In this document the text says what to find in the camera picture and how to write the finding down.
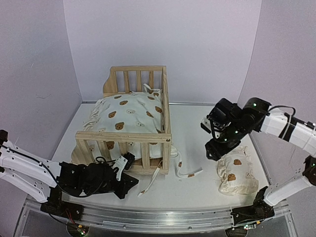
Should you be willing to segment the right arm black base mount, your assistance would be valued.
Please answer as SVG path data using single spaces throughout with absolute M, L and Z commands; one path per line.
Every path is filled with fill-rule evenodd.
M 274 217 L 273 206 L 269 206 L 264 202 L 264 193 L 267 188 L 268 186 L 265 186 L 257 193 L 252 205 L 232 209 L 231 215 L 234 227 L 254 224 L 257 221 L 264 221 L 265 219 Z

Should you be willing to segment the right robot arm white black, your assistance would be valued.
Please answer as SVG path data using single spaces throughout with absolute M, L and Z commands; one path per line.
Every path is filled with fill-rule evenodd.
M 201 121 L 201 128 L 211 135 L 205 144 L 208 159 L 218 161 L 241 144 L 250 133 L 265 134 L 271 138 L 272 157 L 293 158 L 296 151 L 306 155 L 302 165 L 292 168 L 287 181 L 265 189 L 262 200 L 250 205 L 248 214 L 259 219 L 280 201 L 316 184 L 316 125 L 296 118 L 296 109 L 286 105 L 272 105 L 253 97 L 241 108 L 222 98 Z

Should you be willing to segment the bear print cream cushion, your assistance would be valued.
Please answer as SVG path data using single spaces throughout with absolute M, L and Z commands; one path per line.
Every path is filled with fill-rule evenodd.
M 163 131 L 163 105 L 160 89 L 154 89 L 144 84 L 145 92 L 130 92 L 105 97 L 96 102 L 90 113 L 89 120 L 83 125 L 83 131 L 89 132 L 118 132 L 118 133 L 149 133 L 160 134 Z M 162 158 L 163 145 L 149 143 L 149 158 L 154 161 Z M 141 144 L 127 142 L 127 151 L 135 155 L 135 160 L 141 159 Z M 172 158 L 177 158 L 176 175 L 179 178 L 191 178 L 200 174 L 203 169 L 191 174 L 181 174 L 181 153 L 171 145 Z M 162 169 L 162 161 L 155 166 L 154 174 L 145 190 L 138 196 L 146 193 Z

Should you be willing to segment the wooden pet bed frame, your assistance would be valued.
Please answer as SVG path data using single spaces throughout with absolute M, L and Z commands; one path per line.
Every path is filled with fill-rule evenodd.
M 130 92 L 145 92 L 144 84 L 151 90 L 160 89 L 163 105 L 163 131 L 160 134 L 149 133 L 118 133 L 78 131 L 75 135 L 76 145 L 71 154 L 74 164 L 90 164 L 97 156 L 103 156 L 107 161 L 117 159 L 129 153 L 127 142 L 141 144 L 141 159 L 135 160 L 130 172 L 149 175 L 155 171 L 155 166 L 162 161 L 160 174 L 169 173 L 172 135 L 170 127 L 169 98 L 166 66 L 113 66 L 110 75 L 103 85 L 103 98 L 116 94 Z M 154 161 L 149 158 L 149 143 L 163 145 L 162 158 Z

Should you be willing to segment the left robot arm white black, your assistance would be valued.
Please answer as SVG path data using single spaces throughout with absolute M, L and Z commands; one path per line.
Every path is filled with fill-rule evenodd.
M 87 198 L 92 195 L 114 193 L 124 199 L 135 187 L 138 179 L 126 174 L 135 160 L 127 153 L 114 161 L 97 157 L 97 161 L 85 164 L 55 162 L 37 157 L 18 148 L 8 140 L 5 130 L 0 132 L 0 177 L 31 195 L 56 216 L 66 212 L 66 204 L 53 191 L 61 191 L 72 197 Z

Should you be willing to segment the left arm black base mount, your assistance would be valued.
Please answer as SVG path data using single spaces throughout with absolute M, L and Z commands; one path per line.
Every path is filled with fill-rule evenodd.
M 62 200 L 62 191 L 59 188 L 50 188 L 47 201 L 42 203 L 40 210 L 58 217 L 79 221 L 82 217 L 83 206 Z

